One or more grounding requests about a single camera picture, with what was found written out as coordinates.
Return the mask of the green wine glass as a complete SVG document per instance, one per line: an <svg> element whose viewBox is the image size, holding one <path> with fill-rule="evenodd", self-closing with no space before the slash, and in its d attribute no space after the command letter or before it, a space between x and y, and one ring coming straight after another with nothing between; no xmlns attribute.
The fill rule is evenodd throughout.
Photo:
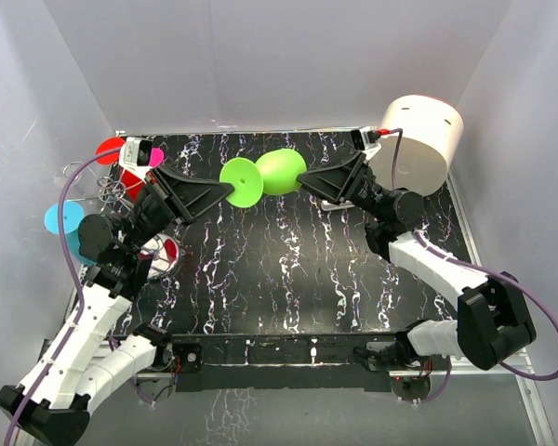
<svg viewBox="0 0 558 446"><path fill-rule="evenodd" d="M221 168L219 181L234 188L226 198L229 204L249 208L264 194L279 196L298 190L298 176L306 170L302 155L284 148L266 152L256 162L243 157L231 159Z"/></svg>

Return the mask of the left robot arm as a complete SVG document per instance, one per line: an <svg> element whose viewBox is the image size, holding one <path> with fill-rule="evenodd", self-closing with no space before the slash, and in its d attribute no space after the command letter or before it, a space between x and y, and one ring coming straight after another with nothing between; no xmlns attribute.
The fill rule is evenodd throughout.
<svg viewBox="0 0 558 446"><path fill-rule="evenodd" d="M0 408L11 425L45 445L74 445L116 389L147 367L162 371L173 360L169 335L143 324L104 359L92 362L148 281L153 256L143 246L174 222L194 223L234 187L186 177L163 165L149 170L145 181L127 214L90 214L81 221L79 252L94 264L74 282L78 306L32 370L17 385L0 390Z"/></svg>

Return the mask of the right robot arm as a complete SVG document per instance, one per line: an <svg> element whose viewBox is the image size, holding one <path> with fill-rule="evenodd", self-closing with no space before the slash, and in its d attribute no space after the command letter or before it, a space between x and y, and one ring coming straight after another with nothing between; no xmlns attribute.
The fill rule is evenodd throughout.
<svg viewBox="0 0 558 446"><path fill-rule="evenodd" d="M348 201L373 217L365 225L370 251L428 284L455 309L447 321L417 321L380 354L409 369L430 356L464 357L489 370L530 345L536 329L515 279L464 266L421 238L424 200L406 189L380 186L362 153L299 174L310 195L337 204Z"/></svg>

